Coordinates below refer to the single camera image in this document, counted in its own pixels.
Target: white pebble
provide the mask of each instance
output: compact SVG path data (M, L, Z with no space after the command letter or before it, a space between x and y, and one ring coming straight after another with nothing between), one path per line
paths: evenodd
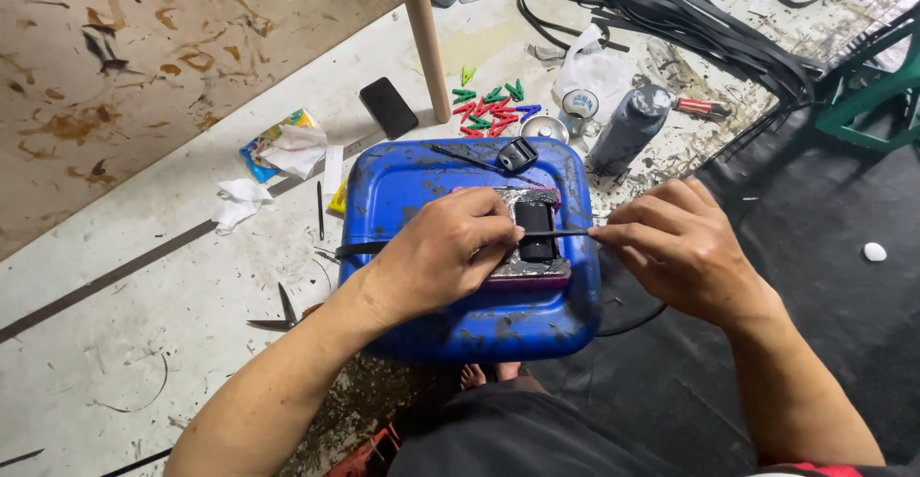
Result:
M863 254L866 255L866 259L869 261L884 261L885 258L888 258L885 248L874 241L868 242L866 247L863 247Z

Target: white plastic bag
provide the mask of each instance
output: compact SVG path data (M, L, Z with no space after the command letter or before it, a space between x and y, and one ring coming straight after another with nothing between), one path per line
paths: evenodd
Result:
M592 24L569 48L565 63L556 77L553 94L562 101L570 91L585 89L597 97L594 120L604 124L629 90L629 66L619 58L604 53L598 43L601 29Z

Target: person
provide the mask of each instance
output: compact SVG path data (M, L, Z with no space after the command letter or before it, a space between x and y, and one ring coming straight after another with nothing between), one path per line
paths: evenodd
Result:
M839 465L884 466L866 423L796 330L779 295L745 258L728 218L701 182L656 186L589 232L650 295L724 331L761 461L835 471ZM491 189L466 189L426 204L324 306L205 403L179 436L165 475L279 471L352 355L397 324L476 291L522 237ZM481 368L468 365L462 380L470 390L445 404L424 435L404 440L389 473L673 472L546 394L533 377L518 376L519 366L498 365L500 381L486 384ZM825 473L860 474L847 471Z

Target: wooden leg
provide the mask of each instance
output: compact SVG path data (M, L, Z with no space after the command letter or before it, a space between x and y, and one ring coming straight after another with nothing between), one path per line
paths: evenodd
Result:
M438 35L434 30L434 18L431 16L430 0L405 0L408 21L412 25L415 47L419 50L421 69L431 95L434 117L439 124L446 124L451 117L451 106L447 100L447 88L444 87L444 74L441 69L441 52L438 50Z

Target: scissors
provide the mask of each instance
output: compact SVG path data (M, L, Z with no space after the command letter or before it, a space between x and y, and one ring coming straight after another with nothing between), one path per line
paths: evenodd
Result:
M284 287L281 283L278 283L278 291L282 295L282 307L284 308L284 320L250 320L249 324L255 326L256 328L264 328L266 330L275 330L275 331L289 331L294 326L297 325L299 320L297 316L293 314L293 307L291 306L291 299L288 297L287 292L284 290Z

